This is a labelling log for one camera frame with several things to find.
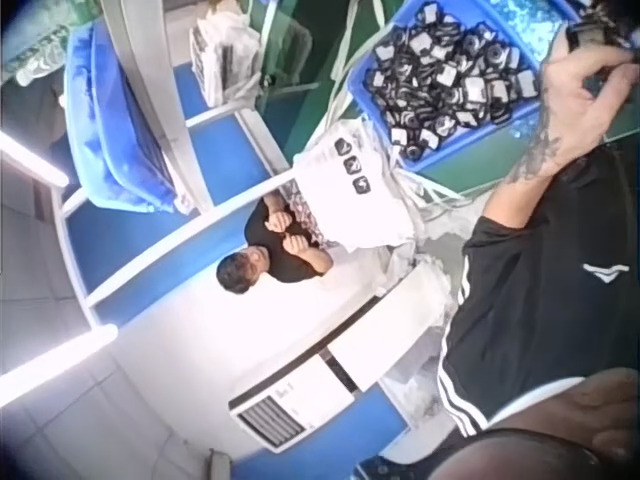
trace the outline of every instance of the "man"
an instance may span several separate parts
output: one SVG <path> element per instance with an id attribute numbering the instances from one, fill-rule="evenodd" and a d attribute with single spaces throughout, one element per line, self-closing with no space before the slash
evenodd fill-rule
<path id="1" fill-rule="evenodd" d="M 322 276 L 333 266 L 331 256 L 312 241 L 280 193 L 269 193 L 258 202 L 244 235 L 247 247 L 218 265 L 218 281 L 229 292 L 246 293 L 263 274 L 296 283 Z"/>
<path id="2" fill-rule="evenodd" d="M 637 163 L 596 148 L 638 80 L 632 58 L 569 53 L 564 31 L 551 47 L 538 132 L 465 245 L 443 340 L 440 394 L 464 436 L 527 392 L 638 368 Z M 603 68 L 594 98 L 583 81 Z"/>
<path id="3" fill-rule="evenodd" d="M 612 47 L 569 53 L 557 35 L 538 132 L 463 250 L 438 372 L 459 430 L 368 480 L 640 478 L 637 161 L 596 148 L 638 81 L 631 60 Z M 603 67 L 594 98 L 583 81 Z"/>

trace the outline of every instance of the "air vent grille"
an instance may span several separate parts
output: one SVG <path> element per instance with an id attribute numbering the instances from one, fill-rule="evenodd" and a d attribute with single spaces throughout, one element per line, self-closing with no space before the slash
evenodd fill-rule
<path id="1" fill-rule="evenodd" d="M 238 415 L 240 420 L 274 448 L 304 433 L 305 428 L 268 396 Z"/>

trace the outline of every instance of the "logo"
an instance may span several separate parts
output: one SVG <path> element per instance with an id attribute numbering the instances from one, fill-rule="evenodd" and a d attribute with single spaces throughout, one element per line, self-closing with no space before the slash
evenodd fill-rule
<path id="1" fill-rule="evenodd" d="M 620 275 L 620 272 L 629 271 L 629 267 L 626 265 L 614 265 L 610 268 L 600 268 L 585 263 L 582 265 L 582 268 L 584 268 L 589 273 L 593 273 L 604 283 L 611 283 L 618 277 L 618 275 Z"/>

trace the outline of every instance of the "fluorescent light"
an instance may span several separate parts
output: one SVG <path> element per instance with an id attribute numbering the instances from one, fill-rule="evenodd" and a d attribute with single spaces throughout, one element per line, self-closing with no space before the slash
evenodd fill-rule
<path id="1" fill-rule="evenodd" d="M 69 178 L 64 173 L 2 131 L 0 131 L 0 150 L 9 155 L 8 161 L 13 160 L 11 163 L 26 170 L 27 173 L 56 187 L 62 188 L 69 185 Z"/>
<path id="2" fill-rule="evenodd" d="M 118 336 L 118 327 L 102 325 L 0 376 L 0 408 L 57 377 Z"/>

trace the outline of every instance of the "air conditioner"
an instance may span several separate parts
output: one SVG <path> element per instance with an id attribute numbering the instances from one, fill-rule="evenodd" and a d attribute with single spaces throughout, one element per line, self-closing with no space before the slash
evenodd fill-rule
<path id="1" fill-rule="evenodd" d="M 293 361 L 256 378 L 229 402 L 231 416 L 279 453 L 311 435 L 374 385 L 430 326 L 442 325 L 449 292 L 420 264 Z"/>
<path id="2" fill-rule="evenodd" d="M 358 388 L 338 375 L 313 355 L 277 382 L 258 384 L 229 402 L 231 415 L 265 447 L 281 452 L 353 402 Z"/>

